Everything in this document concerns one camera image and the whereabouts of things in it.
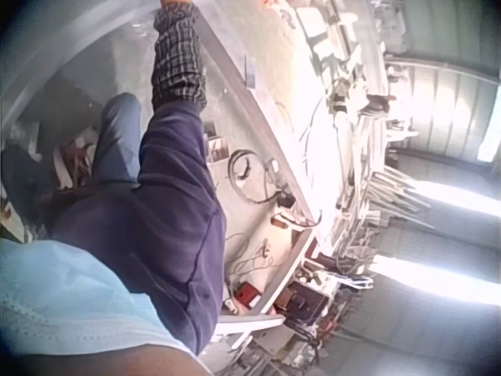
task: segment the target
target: leg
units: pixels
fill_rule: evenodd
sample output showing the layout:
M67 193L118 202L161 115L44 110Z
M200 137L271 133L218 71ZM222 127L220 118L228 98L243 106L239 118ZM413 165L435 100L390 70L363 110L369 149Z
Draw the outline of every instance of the leg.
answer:
M101 133L92 166L94 183L134 183L139 174L141 105L132 94L120 94L103 110Z

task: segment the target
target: plaid sleeve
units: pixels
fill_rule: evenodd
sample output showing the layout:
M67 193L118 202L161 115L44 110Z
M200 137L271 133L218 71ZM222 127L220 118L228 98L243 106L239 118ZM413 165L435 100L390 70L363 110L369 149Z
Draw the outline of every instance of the plaid sleeve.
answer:
M194 4L172 3L155 19L159 38L155 44L153 110L172 102L191 102L202 111L205 96L204 63L195 20L200 15Z

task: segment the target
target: purple sweater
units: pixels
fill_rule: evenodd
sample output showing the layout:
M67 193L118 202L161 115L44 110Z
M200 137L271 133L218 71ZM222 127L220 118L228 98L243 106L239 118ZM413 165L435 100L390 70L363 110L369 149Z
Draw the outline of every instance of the purple sweater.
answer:
M170 5L153 72L155 115L142 139L140 187L81 201L52 239L91 252L130 292L148 294L165 327L196 354L222 306L225 216L205 161L205 80L194 5Z

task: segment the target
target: floor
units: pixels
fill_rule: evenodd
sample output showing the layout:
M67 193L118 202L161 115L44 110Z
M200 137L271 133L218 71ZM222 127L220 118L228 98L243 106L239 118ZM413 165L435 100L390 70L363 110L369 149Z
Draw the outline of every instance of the floor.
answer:
M312 66L311 49L303 30L297 24L292 28L258 0L221 0L218 4L253 56L258 73L301 146L299 152L305 156L305 169L315 193L325 206L333 208L341 193L342 172L348 170L351 134L347 127L333 127L332 116L324 104L325 86ZM152 24L153 15L147 15L99 39L62 67L34 97L21 120L27 124L41 122L38 148L45 156L45 163L50 165L54 146L73 139L88 127L99 129L101 110L107 100L121 92L138 97L142 104L141 129L146 130L153 114L150 75L157 33ZM230 153L251 149L265 160L271 159L270 151L263 150L251 119L232 94L224 74L206 51L203 54L209 102L202 113L203 120L213 121L218 135L228 137ZM271 226L270 205L249 204L236 195L229 184L224 161L211 165L210 169L228 222L227 277L231 284L249 280L264 289L275 266L287 256L290 231ZM251 177L245 189L259 192L262 179L259 173ZM331 226L332 218L324 218L324 222L325 226ZM236 268L233 262L236 256L239 261L249 259L265 240L271 245L271 263L245 262ZM202 358L209 362L214 354L224 354L211 366L217 371L231 360L232 355L227 351L224 344L217 344L207 348Z

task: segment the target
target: cable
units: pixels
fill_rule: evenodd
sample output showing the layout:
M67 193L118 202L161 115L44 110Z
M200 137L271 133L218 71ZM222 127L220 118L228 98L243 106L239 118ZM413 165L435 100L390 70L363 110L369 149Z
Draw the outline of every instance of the cable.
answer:
M252 150L246 150L246 149L241 149L241 150L237 150L235 151L231 157L229 158L229 161L228 161L228 177L229 177L229 182L231 183L232 185L232 188L235 190L236 194L238 194L238 196L246 201L246 202L250 202L252 204L267 204L268 202L272 202L274 201L281 193L282 193L282 190L279 190L276 188L276 191L275 193L271 196L271 197L266 197L264 200L255 200L253 198L250 198L248 197L242 190L241 188L238 186L238 184L236 183L237 180L238 181L244 181L246 180L250 174L251 174L251 163L249 162L249 159L248 157L249 156L254 156L256 157L263 169L265 170L265 191L266 191L266 184L267 183L270 183L269 180L266 179L266 177L269 177L269 167L268 167L268 164L263 160L263 158L261 156L259 156L258 154L256 154L254 151ZM243 172L242 175L239 175L235 172L235 163L240 159L240 158L246 158L246 162L247 162L247 166L245 168L245 171Z

